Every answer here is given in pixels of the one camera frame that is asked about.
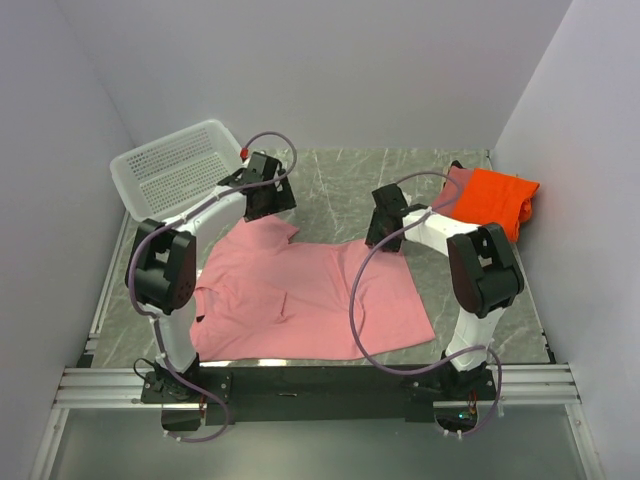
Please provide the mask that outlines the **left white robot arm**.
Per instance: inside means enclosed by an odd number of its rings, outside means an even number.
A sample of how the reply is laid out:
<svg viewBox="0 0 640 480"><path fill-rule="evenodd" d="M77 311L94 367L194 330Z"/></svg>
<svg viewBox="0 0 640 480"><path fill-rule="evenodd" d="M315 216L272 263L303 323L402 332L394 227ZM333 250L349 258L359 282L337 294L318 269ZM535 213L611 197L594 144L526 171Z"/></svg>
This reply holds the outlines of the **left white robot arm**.
<svg viewBox="0 0 640 480"><path fill-rule="evenodd" d="M202 200L165 220L142 221L127 267L130 299L134 309L149 318L157 346L155 378L179 402L205 392L189 334L195 315L197 235L214 238L240 220L249 222L296 206L287 179L291 170L281 160L246 149L242 153L248 162Z"/></svg>

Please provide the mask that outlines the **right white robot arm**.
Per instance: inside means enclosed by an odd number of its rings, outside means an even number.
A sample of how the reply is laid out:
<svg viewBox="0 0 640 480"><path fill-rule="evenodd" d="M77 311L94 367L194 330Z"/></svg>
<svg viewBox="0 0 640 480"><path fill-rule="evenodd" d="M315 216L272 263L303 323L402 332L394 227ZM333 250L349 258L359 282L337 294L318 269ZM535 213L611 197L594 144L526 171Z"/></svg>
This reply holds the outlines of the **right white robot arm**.
<svg viewBox="0 0 640 480"><path fill-rule="evenodd" d="M460 399L486 383L496 326L524 289L524 278L510 242L497 223L476 225L408 204L399 185L372 192L374 210L365 244L397 252L404 241L447 257L459 314L443 366L429 376L433 387Z"/></svg>

